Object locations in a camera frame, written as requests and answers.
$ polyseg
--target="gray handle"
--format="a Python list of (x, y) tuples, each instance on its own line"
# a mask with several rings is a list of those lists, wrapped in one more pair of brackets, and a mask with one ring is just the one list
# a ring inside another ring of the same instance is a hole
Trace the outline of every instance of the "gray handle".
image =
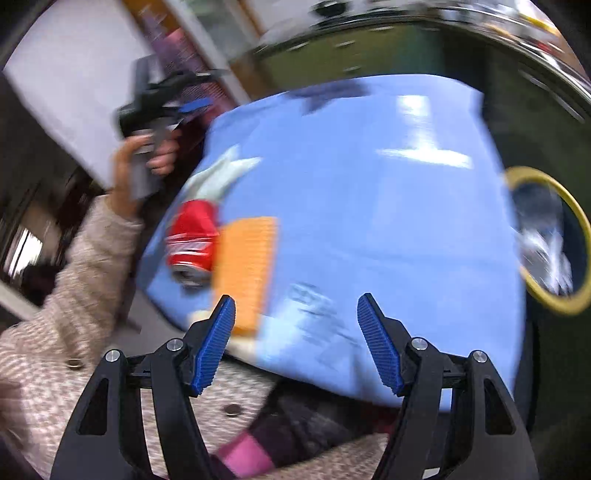
[[(151, 131), (154, 136), (154, 148), (149, 151), (140, 148), (131, 160), (131, 195), (134, 200), (149, 197), (162, 186), (162, 180), (152, 173), (146, 163), (155, 156), (158, 147), (168, 138), (170, 133), (168, 126), (173, 123), (170, 118), (157, 118), (150, 122), (147, 130)], [(134, 133), (146, 134), (148, 131), (142, 130)]]

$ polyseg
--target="finger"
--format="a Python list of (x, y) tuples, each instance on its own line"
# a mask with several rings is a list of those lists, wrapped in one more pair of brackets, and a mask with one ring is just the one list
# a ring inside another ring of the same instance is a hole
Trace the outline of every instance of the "finger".
[(136, 135), (125, 139), (123, 145), (119, 147), (119, 150), (115, 154), (115, 159), (118, 161), (129, 161), (134, 152), (153, 141), (152, 135)]
[(167, 155), (159, 155), (158, 157), (152, 158), (148, 162), (148, 166), (150, 168), (160, 168), (165, 167), (166, 165), (171, 165), (174, 163), (174, 157), (175, 155), (172, 153), (169, 153)]
[(152, 170), (156, 175), (168, 175), (170, 172), (174, 170), (174, 165), (168, 164), (164, 167), (155, 168)]
[(174, 140), (165, 140), (163, 141), (158, 150), (156, 150), (156, 156), (166, 155), (167, 153), (174, 153), (178, 150), (178, 143)]

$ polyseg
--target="orange sponge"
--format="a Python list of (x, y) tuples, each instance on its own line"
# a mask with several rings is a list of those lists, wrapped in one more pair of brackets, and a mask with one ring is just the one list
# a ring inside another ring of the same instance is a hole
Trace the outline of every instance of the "orange sponge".
[(243, 218), (221, 228), (213, 267), (213, 306), (223, 294), (236, 301), (233, 335), (253, 336), (258, 331), (276, 240), (274, 217)]

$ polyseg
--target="brown button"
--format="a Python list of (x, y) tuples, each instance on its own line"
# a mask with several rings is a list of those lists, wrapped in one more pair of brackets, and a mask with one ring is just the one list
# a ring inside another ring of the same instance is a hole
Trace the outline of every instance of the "brown button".
[(79, 358), (70, 358), (68, 361), (66, 361), (66, 365), (72, 370), (80, 370), (84, 368), (84, 363), (82, 363), (82, 360)]
[(238, 417), (242, 414), (242, 407), (237, 403), (230, 403), (223, 408), (223, 411), (228, 417)]

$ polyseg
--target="beige knit sweater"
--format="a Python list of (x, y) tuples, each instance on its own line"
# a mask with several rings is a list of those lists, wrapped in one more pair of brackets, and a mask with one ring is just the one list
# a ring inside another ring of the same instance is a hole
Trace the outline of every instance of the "beige knit sweater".
[[(129, 258), (142, 226), (116, 216), (99, 198), (70, 249), (53, 294), (33, 320), (0, 336), (0, 416), (25, 458), (49, 478), (61, 436), (111, 334)], [(69, 359), (82, 369), (68, 366)], [(255, 417), (273, 381), (263, 372), (222, 362), (213, 385), (191, 399), (208, 450), (232, 440)], [(142, 390), (150, 462), (166, 477), (150, 391)], [(223, 406), (244, 413), (228, 418)], [(269, 478), (370, 478), (385, 438), (362, 438)]]

